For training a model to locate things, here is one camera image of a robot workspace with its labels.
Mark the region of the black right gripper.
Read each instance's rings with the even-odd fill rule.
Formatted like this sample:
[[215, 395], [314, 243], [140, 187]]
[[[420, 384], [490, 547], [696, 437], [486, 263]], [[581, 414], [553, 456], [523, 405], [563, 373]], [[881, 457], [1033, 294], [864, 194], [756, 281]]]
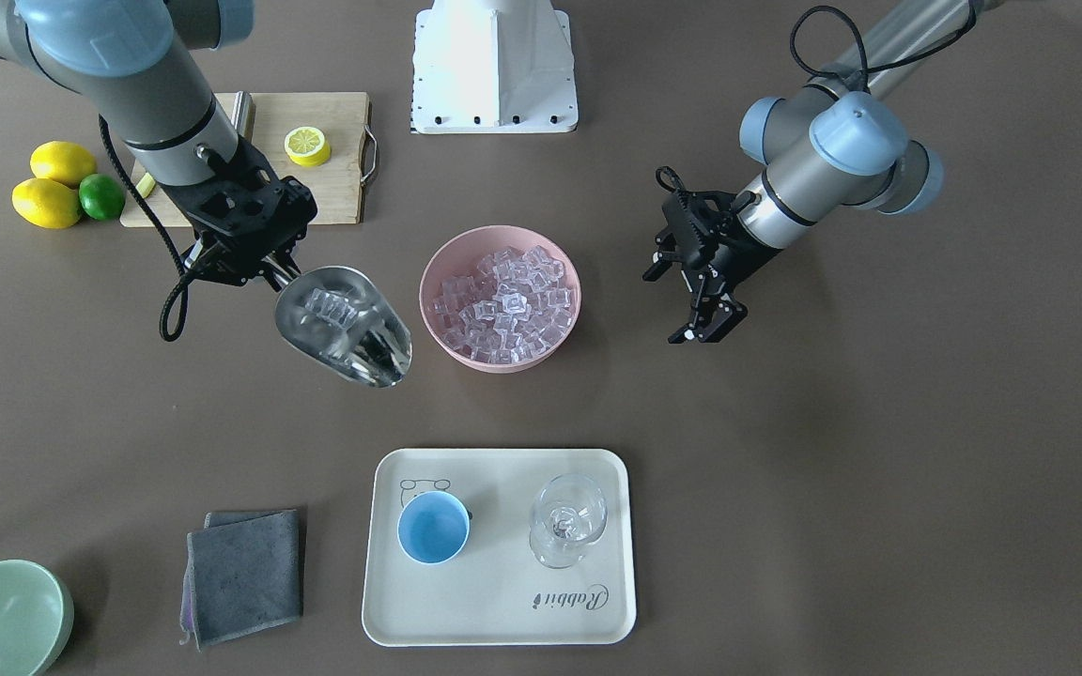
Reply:
[[300, 275], [291, 254], [317, 217], [317, 201], [293, 176], [276, 175], [265, 155], [238, 142], [229, 160], [206, 143], [194, 150], [208, 178], [164, 193], [189, 218], [196, 243], [184, 254], [192, 281], [283, 288]]

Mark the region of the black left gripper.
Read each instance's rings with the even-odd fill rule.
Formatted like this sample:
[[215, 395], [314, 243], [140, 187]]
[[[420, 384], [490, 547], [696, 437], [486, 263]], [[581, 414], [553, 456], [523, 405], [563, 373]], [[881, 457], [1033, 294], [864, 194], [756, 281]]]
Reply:
[[[654, 262], [642, 274], [655, 282], [674, 265], [696, 288], [688, 304], [688, 319], [669, 337], [670, 344], [696, 341], [718, 343], [748, 316], [748, 307], [733, 296], [734, 289], [776, 257], [779, 250], [747, 230], [740, 213], [755, 204], [755, 193], [692, 193], [672, 188], [662, 213], [667, 227], [656, 236]], [[705, 294], [700, 283], [705, 283]]]

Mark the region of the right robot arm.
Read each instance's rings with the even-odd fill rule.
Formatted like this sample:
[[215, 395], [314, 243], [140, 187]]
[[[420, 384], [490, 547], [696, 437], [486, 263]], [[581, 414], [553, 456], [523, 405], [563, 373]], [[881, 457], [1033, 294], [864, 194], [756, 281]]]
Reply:
[[192, 56], [243, 41], [255, 16], [252, 1], [0, 1], [0, 59], [95, 104], [189, 218], [186, 277], [280, 288], [317, 202], [241, 136]]

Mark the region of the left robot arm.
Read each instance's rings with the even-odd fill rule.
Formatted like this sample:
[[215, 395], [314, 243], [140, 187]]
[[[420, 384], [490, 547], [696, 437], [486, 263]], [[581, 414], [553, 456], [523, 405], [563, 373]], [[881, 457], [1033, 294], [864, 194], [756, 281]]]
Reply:
[[884, 98], [992, 6], [903, 1], [869, 34], [843, 14], [853, 47], [824, 66], [806, 66], [808, 82], [792, 98], [768, 96], [747, 110], [740, 148], [763, 167], [747, 187], [691, 190], [672, 168], [657, 168], [667, 225], [643, 279], [657, 281], [678, 266], [691, 296], [688, 320], [671, 343], [724, 339], [748, 313], [735, 287], [830, 211], [903, 215], [932, 204], [944, 189], [944, 161], [909, 136]]

